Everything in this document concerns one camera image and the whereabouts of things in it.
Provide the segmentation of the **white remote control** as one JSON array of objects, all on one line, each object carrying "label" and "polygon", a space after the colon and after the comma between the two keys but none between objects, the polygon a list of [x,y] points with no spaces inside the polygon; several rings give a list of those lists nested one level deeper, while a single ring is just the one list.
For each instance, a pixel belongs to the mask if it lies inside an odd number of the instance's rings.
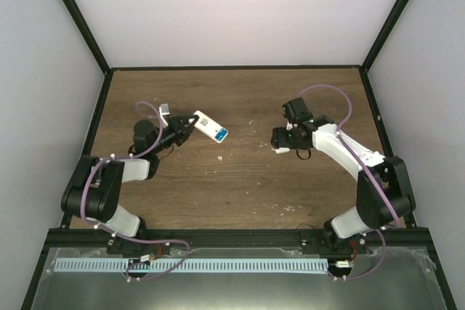
[{"label": "white remote control", "polygon": [[212,118],[208,117],[205,113],[201,112],[200,110],[196,110],[193,113],[193,115],[199,116],[199,119],[197,123],[195,124],[195,128],[213,141],[215,141],[214,137],[216,133],[220,129],[225,129],[225,127],[221,126],[219,123],[217,123]]}]

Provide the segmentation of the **white battery compartment cover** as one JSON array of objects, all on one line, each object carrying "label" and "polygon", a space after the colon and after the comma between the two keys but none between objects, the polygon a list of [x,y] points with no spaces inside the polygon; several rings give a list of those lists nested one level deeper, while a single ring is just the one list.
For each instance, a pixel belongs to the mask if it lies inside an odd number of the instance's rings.
[{"label": "white battery compartment cover", "polygon": [[272,150],[273,150],[273,152],[275,152],[277,155],[290,152],[290,149],[289,149],[288,147],[273,148]]}]

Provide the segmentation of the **blue battery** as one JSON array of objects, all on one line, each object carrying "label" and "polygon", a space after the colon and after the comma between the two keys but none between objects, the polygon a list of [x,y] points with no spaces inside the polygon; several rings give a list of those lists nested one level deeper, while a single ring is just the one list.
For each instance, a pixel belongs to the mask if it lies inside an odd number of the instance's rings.
[{"label": "blue battery", "polygon": [[221,142],[223,142],[223,140],[226,138],[227,135],[228,135],[228,130],[227,129],[220,129],[216,133],[214,139],[215,139],[215,141],[217,143],[221,143]]}]

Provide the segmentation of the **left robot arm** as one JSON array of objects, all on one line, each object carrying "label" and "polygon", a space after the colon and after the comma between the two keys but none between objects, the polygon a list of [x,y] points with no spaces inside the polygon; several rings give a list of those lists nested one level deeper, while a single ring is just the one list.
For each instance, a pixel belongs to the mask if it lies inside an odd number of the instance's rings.
[{"label": "left robot arm", "polygon": [[160,163],[158,154],[186,142],[198,119],[197,115],[169,117],[162,127],[141,120],[134,125],[133,145],[128,155],[81,156],[61,199],[63,213],[124,236],[125,249],[134,255],[143,253],[149,238],[141,232],[142,219],[119,204],[121,186],[152,179]]}]

